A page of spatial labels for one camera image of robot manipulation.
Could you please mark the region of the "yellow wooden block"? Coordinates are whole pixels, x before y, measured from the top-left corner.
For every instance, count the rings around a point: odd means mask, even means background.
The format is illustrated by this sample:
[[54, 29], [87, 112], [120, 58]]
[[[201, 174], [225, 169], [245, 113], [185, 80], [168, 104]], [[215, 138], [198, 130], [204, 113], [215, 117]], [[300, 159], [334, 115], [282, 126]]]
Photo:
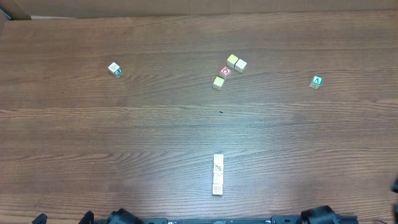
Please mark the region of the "yellow wooden block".
[[224, 164], [224, 155], [223, 154], [215, 154], [213, 156], [213, 162], [215, 164]]

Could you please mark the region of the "white block red side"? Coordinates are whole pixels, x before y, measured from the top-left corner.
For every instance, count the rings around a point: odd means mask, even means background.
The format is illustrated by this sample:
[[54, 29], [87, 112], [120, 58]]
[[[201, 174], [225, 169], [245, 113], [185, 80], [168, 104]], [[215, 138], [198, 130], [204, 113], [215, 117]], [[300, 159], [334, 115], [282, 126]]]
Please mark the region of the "white block red side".
[[223, 164], [213, 164], [213, 173], [214, 174], [223, 174], [224, 173], [224, 165]]

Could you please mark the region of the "white block green edge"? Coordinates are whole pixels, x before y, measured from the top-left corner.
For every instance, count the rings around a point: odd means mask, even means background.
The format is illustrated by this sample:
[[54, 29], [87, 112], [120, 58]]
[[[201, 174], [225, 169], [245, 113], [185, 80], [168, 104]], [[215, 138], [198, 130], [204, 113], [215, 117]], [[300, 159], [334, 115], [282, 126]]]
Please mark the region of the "white block green edge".
[[213, 183], [223, 185], [224, 182], [224, 175], [219, 173], [213, 174]]

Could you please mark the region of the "white wooden number block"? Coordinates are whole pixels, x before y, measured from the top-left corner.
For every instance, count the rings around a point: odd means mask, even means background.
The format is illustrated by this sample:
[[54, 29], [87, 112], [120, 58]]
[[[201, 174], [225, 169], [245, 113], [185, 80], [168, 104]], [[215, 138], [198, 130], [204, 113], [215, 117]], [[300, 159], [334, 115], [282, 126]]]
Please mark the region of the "white wooden number block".
[[216, 195], [216, 196], [222, 196], [223, 195], [223, 184], [213, 184], [212, 194]]

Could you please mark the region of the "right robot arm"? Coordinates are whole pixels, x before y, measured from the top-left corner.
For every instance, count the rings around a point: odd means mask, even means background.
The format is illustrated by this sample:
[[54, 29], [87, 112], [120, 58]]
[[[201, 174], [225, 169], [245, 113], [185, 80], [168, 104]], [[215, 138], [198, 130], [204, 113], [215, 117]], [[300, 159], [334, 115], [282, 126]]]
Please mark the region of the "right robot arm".
[[[398, 178], [395, 179], [392, 187], [391, 187], [391, 191], [394, 192], [397, 196], [398, 194]], [[394, 215], [394, 223], [398, 224], [398, 201], [396, 199], [396, 201], [393, 204], [393, 215]]]

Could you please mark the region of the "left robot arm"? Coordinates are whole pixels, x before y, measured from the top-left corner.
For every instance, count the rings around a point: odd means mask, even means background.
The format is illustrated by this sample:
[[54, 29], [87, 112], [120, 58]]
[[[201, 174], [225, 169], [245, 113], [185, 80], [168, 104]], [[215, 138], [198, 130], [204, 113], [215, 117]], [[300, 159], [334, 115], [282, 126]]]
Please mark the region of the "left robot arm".
[[144, 222], [131, 214], [127, 210], [121, 208], [118, 211], [113, 211], [107, 219], [95, 220], [95, 215], [92, 211], [84, 214], [83, 218], [78, 224], [143, 224]]

